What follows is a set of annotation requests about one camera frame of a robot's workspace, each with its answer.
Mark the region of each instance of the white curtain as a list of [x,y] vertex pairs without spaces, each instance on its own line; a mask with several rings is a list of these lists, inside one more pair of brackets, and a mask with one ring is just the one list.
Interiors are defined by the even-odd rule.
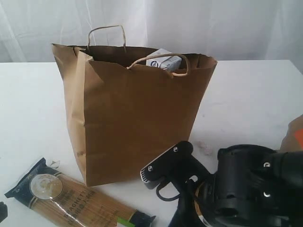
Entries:
[[[86,45],[122,24],[127,45],[218,60],[290,59],[303,72],[302,0],[0,0],[0,62],[54,61],[50,43]],[[121,45],[118,28],[92,44]]]

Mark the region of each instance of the brown paper bag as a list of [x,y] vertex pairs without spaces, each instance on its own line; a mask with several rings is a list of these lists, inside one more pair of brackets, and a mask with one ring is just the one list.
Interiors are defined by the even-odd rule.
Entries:
[[53,44],[71,144],[88,186],[139,176],[142,167],[190,135],[217,62],[172,54],[183,60],[170,73],[144,65],[155,51],[126,47],[125,35],[123,47]]
[[303,115],[289,123],[287,134],[282,140],[280,152],[300,150],[303,150]]

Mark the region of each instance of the screw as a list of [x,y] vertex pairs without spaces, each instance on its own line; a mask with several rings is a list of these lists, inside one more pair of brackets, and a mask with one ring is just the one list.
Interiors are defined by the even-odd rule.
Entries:
[[263,192],[263,195],[264,195],[266,198],[270,197],[270,194],[267,194],[266,192]]
[[269,163],[269,162],[265,162],[265,163],[263,164],[263,166],[264,166],[264,167],[270,167],[270,163]]

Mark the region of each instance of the white box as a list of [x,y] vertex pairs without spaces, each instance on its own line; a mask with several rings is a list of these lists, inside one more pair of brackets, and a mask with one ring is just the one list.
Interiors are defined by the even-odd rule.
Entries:
[[[148,57],[160,55],[160,54],[166,54],[166,53],[171,53],[171,52],[164,50],[164,49],[159,49],[159,50],[155,51],[154,53],[151,53],[150,55],[148,55]],[[160,58],[146,60],[146,65],[161,68],[161,69],[172,72],[179,68],[181,61],[182,61],[182,59],[178,56],[160,57]]]

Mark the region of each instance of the white table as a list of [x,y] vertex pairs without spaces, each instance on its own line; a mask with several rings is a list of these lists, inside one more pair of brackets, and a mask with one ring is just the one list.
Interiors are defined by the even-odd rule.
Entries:
[[[303,75],[290,61],[220,61],[196,117],[190,141],[211,172],[216,152],[253,143],[278,149],[288,123],[303,114]],[[204,155],[202,147],[212,150]],[[1,226],[53,224],[4,193],[40,157],[60,160],[59,170],[82,181],[66,129],[62,80],[55,63],[0,64],[0,201],[9,208]],[[163,202],[138,179],[99,186],[167,226],[177,201]],[[163,195],[174,195],[170,187]]]

